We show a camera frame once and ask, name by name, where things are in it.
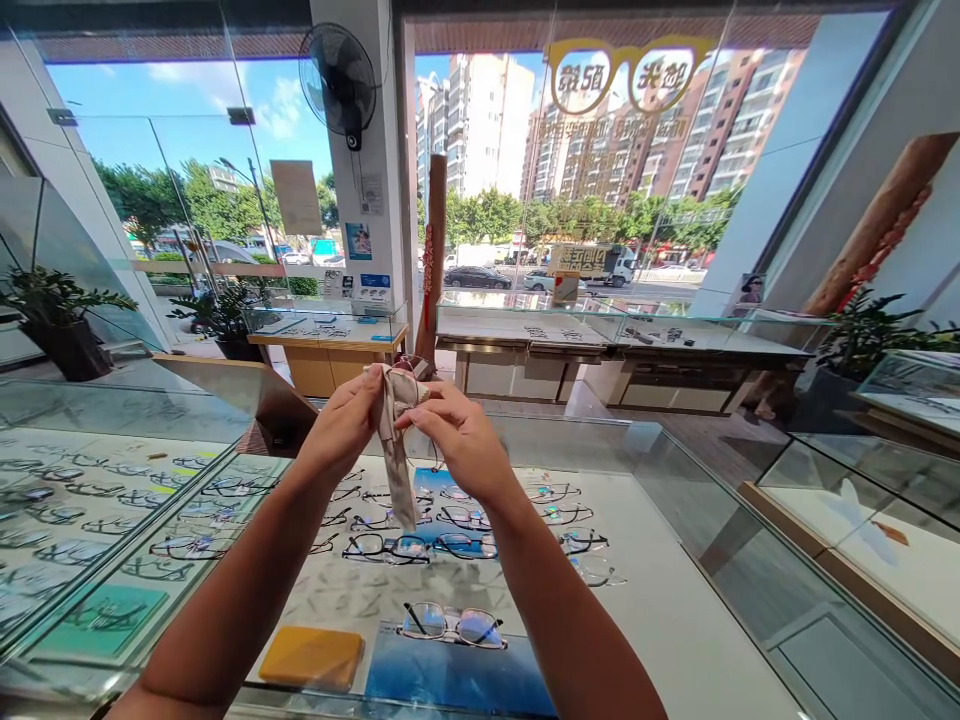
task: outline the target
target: car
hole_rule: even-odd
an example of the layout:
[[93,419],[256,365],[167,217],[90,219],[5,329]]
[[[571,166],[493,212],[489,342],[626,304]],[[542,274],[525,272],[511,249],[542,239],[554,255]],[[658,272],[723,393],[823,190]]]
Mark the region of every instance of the car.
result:
[[284,253],[280,256],[280,260],[283,261],[284,265],[309,265],[310,256],[306,253]]
[[[532,270],[523,278],[524,290],[534,290],[536,292],[540,292],[541,290],[546,290],[551,287],[553,287],[553,276],[546,268]],[[583,280],[578,283],[577,287],[580,292],[587,291],[587,284]]]
[[447,270],[443,276],[443,284],[453,287],[489,287],[507,290],[513,286],[513,280],[490,268],[467,265]]

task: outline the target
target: street lamp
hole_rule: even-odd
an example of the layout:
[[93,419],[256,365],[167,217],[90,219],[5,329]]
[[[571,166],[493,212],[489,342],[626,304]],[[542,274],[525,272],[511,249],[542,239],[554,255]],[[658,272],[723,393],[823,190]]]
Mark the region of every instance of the street lamp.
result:
[[263,215],[263,240],[266,243],[267,254],[276,260],[277,253],[273,248],[273,239],[270,237],[270,220],[267,218],[267,207],[263,204],[263,195],[260,192],[260,185],[257,184],[257,171],[253,168],[253,158],[247,158],[247,162],[250,164],[249,177],[240,172],[237,169],[237,166],[226,158],[220,158],[217,162],[227,168],[227,170],[236,173],[253,185],[253,191],[257,194],[257,200],[260,202],[260,213]]

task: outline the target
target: cloud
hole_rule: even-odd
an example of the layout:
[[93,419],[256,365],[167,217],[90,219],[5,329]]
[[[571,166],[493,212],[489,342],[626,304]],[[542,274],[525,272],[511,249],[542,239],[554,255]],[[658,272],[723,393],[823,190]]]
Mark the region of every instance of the cloud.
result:
[[266,128],[277,140],[288,140],[294,136],[300,123],[303,102],[300,80],[278,77],[270,103],[257,105],[254,109],[257,125]]
[[242,107],[247,93],[247,68],[232,62],[147,63],[150,79],[168,85],[193,85],[219,112]]

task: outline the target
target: plant pot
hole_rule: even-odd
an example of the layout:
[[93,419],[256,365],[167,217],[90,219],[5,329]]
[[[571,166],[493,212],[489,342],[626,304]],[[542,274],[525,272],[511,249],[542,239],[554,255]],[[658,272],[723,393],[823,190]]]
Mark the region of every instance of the plant pot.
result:
[[217,340],[217,347],[227,360],[244,360],[246,362],[263,362],[260,346],[246,340]]
[[110,372],[107,354],[100,349],[86,318],[73,325],[53,327],[23,323],[23,334],[46,353],[69,382],[86,382]]
[[787,432],[825,433],[830,435],[869,435],[856,423],[837,415],[837,410],[865,412],[867,403],[852,397],[860,383],[820,368],[810,389],[800,396]]

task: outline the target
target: wall fan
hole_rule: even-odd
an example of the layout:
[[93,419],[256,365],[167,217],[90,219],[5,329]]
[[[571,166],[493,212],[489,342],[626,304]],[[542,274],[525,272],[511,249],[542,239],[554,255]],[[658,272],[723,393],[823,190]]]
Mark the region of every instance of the wall fan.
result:
[[359,151],[377,106],[373,64],[360,41],[335,23],[312,28],[300,45],[300,84],[320,122]]

